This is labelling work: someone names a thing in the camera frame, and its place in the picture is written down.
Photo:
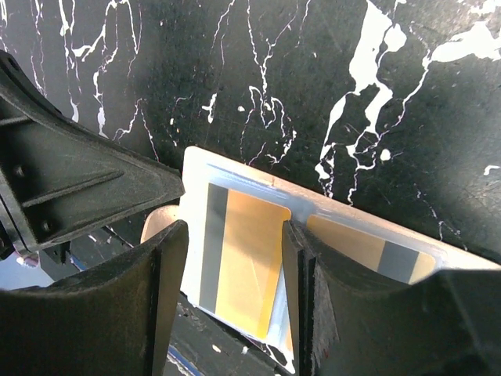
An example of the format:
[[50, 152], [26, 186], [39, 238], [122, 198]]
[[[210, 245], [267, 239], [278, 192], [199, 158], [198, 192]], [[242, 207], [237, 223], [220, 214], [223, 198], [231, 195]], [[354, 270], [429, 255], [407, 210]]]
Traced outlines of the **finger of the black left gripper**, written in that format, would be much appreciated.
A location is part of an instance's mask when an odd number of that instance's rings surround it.
[[180, 172], [65, 117], [1, 54], [1, 257], [66, 244], [180, 198]]

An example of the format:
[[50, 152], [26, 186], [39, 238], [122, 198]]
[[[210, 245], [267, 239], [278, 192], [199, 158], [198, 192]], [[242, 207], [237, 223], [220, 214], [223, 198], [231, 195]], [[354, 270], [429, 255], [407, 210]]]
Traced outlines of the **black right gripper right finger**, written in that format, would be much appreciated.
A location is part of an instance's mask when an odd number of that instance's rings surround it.
[[442, 270], [408, 285], [282, 228], [298, 375], [497, 375], [500, 273]]

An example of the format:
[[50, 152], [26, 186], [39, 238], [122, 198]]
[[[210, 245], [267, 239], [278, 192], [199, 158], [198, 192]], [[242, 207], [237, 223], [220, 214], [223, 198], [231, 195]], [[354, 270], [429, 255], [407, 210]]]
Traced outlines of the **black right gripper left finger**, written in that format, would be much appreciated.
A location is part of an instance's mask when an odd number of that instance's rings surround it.
[[162, 374], [188, 244], [178, 220], [48, 287], [2, 291], [2, 374]]

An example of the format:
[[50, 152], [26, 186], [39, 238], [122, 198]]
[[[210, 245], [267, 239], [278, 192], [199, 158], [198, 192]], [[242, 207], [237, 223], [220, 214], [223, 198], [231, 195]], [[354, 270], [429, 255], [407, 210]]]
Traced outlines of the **orange card magnetic stripe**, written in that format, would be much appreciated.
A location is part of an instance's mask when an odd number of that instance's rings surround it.
[[282, 265], [289, 208], [209, 184], [198, 305], [266, 338]]

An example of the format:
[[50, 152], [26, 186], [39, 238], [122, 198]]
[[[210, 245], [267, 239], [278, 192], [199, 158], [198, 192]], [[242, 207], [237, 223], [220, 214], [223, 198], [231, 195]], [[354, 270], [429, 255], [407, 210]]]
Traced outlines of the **beige leather card holder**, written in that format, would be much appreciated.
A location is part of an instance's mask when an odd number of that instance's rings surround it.
[[177, 219], [189, 302], [294, 375], [497, 375], [500, 264], [195, 146]]

